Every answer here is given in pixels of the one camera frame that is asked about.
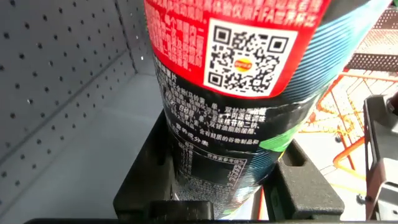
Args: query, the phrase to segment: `bottle label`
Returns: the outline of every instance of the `bottle label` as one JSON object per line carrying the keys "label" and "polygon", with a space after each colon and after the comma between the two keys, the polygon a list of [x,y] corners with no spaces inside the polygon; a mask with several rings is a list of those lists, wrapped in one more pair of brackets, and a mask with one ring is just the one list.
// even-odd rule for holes
{"label": "bottle label", "polygon": [[289,83],[330,0],[145,0],[157,58],[194,85],[271,98]]}

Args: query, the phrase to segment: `orange metal frame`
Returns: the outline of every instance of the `orange metal frame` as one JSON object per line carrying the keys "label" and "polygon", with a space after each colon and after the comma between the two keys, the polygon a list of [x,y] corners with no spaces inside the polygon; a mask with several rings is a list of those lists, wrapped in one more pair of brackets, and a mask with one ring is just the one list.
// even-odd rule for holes
{"label": "orange metal frame", "polygon": [[[351,108],[349,108],[349,110],[342,111],[341,108],[339,108],[339,106],[338,106],[338,102],[337,102],[338,99],[336,99],[335,94],[333,94],[333,89],[336,86],[338,86],[338,84],[344,79],[344,77],[357,78],[357,80],[358,79],[361,79],[361,80],[360,80],[360,82],[357,82],[357,80],[353,81],[352,84],[346,89],[346,96],[347,96],[347,99],[348,99],[348,102],[349,102],[349,105],[351,106]],[[376,82],[376,80],[379,80],[379,81],[389,82],[391,84],[384,91],[382,91],[380,93],[373,93],[371,90],[371,85],[373,85],[375,82],[369,86],[367,83],[368,80],[374,80],[375,82]],[[334,166],[336,168],[343,169],[343,170],[349,172],[350,174],[354,175],[355,177],[358,177],[360,179],[365,179],[364,175],[361,175],[356,172],[354,162],[350,156],[350,154],[355,149],[357,149],[360,145],[364,144],[364,135],[363,135],[364,124],[361,121],[361,118],[363,117],[363,109],[355,107],[354,100],[350,98],[350,94],[352,92],[354,92],[357,89],[357,87],[359,87],[363,83],[366,85],[367,89],[369,90],[367,93],[368,96],[369,96],[369,93],[370,93],[370,95],[383,94],[390,87],[396,87],[396,86],[394,86],[394,84],[397,82],[398,82],[398,78],[377,77],[377,76],[373,76],[371,73],[370,73],[370,75],[357,75],[357,74],[346,73],[346,72],[339,74],[338,78],[331,84],[329,89],[319,100],[319,102],[317,104],[317,110],[332,115],[332,117],[330,117],[330,118],[341,119],[343,125],[338,126],[337,128],[323,127],[317,131],[314,131],[314,130],[306,131],[304,128],[301,132],[302,133],[336,133],[340,137],[341,142],[344,145],[344,151],[339,153],[333,159]],[[336,108],[336,111],[333,111],[332,109],[328,109],[327,106],[325,106],[325,104],[327,104],[327,103],[325,103],[324,100],[327,96],[331,96],[331,99],[333,99],[333,101],[331,101],[331,102],[335,105],[334,108]],[[354,115],[355,118],[358,120],[361,130],[360,131],[356,130],[356,131],[357,131],[357,133],[361,132],[361,134],[362,134],[361,136],[353,136],[351,134],[355,130],[354,122],[353,122],[353,120],[351,120],[352,118],[350,118],[350,116],[352,117],[352,115]],[[315,124],[316,122],[317,122],[316,115],[315,115],[315,113],[313,113],[309,117],[309,120],[307,121],[307,125]],[[340,163],[345,158],[347,158],[349,160],[349,164],[351,166],[350,168],[345,167]]]}

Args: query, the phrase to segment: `metal grid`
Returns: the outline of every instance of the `metal grid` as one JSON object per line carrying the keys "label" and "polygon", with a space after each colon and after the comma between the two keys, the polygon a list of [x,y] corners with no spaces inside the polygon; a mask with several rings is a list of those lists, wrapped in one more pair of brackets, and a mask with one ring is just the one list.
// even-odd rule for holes
{"label": "metal grid", "polygon": [[113,1],[0,2],[0,216],[134,73]]}
{"label": "metal grid", "polygon": [[398,9],[386,9],[346,68],[398,72]]}
{"label": "metal grid", "polygon": [[398,29],[398,10],[396,7],[386,9],[373,29]]}

